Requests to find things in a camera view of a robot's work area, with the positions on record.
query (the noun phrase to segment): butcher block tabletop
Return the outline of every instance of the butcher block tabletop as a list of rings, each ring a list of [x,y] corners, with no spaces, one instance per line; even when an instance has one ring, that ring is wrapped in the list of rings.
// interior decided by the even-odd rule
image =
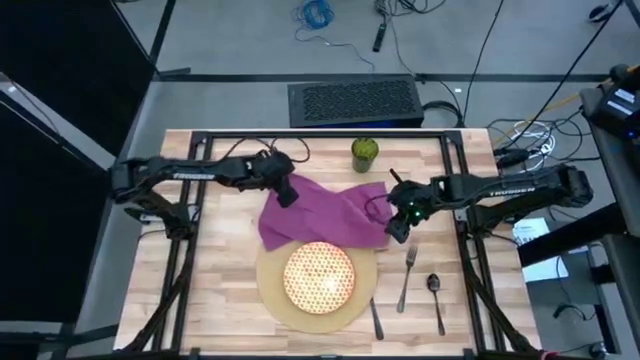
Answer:
[[[187,158],[192,132],[169,130],[160,154]],[[246,136],[260,130],[246,131]],[[461,130],[469,172],[480,176],[497,174],[491,143],[485,129]],[[238,138],[215,138],[212,159],[222,157]],[[354,138],[304,138],[311,159],[295,164],[295,173],[338,192],[359,184],[384,181],[387,190],[396,183],[393,168],[403,179],[428,182],[443,175],[437,139],[416,137],[375,138],[380,152],[365,174],[353,171],[350,146]],[[302,159],[306,150],[296,139],[279,139],[276,146],[291,158]],[[245,141],[233,155],[255,154],[264,145]],[[454,169],[457,155],[451,151]],[[166,181],[155,190],[177,202],[181,182]],[[475,349],[467,295],[462,275],[452,214],[441,211],[412,229],[409,240],[392,240],[386,251],[376,253],[378,283],[374,299],[385,333],[376,340],[371,311],[367,307],[350,325],[329,334],[307,334],[291,330],[274,319],[262,304],[256,285],[255,261],[261,238],[258,218],[267,191],[245,191],[207,183],[201,211],[194,270],[182,338],[182,353],[199,347],[201,354],[228,355],[461,355],[463,348]],[[190,202],[195,202],[192,190]],[[143,232],[162,229],[162,224],[145,226]],[[511,236],[510,228],[499,226],[495,233]],[[416,263],[409,276],[405,312],[396,312],[406,271],[408,244],[418,246]],[[503,239],[485,239],[496,299],[513,325],[535,347],[540,346],[524,278],[515,246]],[[127,345],[145,325],[160,302],[170,241],[162,231],[143,236],[138,245],[125,299],[115,348]],[[183,244],[180,259],[184,256]],[[435,302],[426,289],[428,274],[439,275],[442,288],[438,300],[446,335],[438,334]],[[489,317],[481,304],[483,328],[491,348]],[[177,301],[167,318],[163,348],[169,348]]]

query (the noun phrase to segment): tan placemat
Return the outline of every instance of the tan placemat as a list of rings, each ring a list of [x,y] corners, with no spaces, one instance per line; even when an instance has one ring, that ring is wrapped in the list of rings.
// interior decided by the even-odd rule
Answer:
[[[271,315],[288,327],[306,333],[329,333],[349,325],[369,305],[378,281],[378,266],[373,249],[343,248],[351,259],[355,286],[349,300],[337,310],[322,315],[305,312],[295,306],[284,290],[284,268],[303,243],[292,241],[267,252],[262,244],[256,259],[256,278],[262,302]]]

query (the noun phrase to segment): white label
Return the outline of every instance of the white label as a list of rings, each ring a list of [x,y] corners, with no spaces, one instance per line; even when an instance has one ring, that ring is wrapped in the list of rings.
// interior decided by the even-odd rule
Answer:
[[[618,110],[618,111],[620,111],[620,112],[622,112],[622,113],[625,113],[625,114],[627,114],[627,115],[631,115],[631,114],[633,114],[633,113],[631,112],[631,110],[627,109],[626,107],[624,107],[624,106],[622,106],[622,105],[620,105],[620,104],[614,103],[613,101],[607,101],[607,105],[609,105],[609,106],[611,106],[612,108],[614,108],[614,109],[616,109],[616,110]]]
[[[632,104],[636,102],[636,96],[626,90],[618,89],[615,94],[617,97],[625,99]]]
[[[504,196],[504,195],[522,194],[522,193],[532,192],[532,191],[535,191],[535,190],[536,190],[536,188],[494,191],[494,192],[491,193],[491,196]]]
[[[173,174],[173,178],[178,180],[213,180],[216,176],[211,174]]]

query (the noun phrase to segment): fork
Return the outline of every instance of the fork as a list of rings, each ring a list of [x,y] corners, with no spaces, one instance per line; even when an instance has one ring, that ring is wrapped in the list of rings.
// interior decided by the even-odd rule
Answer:
[[[416,255],[418,255],[418,247],[415,245],[411,245],[409,247],[409,251],[407,251],[407,260],[406,260],[407,274],[404,277],[404,286],[402,287],[402,292],[400,293],[400,300],[398,300],[398,306],[396,307],[396,310],[399,313],[404,312],[404,303],[405,303],[405,298],[407,297],[407,282],[409,281],[409,272],[411,271],[413,264],[415,264],[416,262]]]

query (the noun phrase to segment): black wall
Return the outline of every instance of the black wall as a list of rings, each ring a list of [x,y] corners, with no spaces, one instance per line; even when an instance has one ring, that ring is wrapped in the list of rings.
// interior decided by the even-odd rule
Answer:
[[[153,69],[109,0],[0,1],[0,72],[113,155]]]
[[[37,122],[0,92],[0,321],[71,323],[82,306],[108,176],[23,117]]]

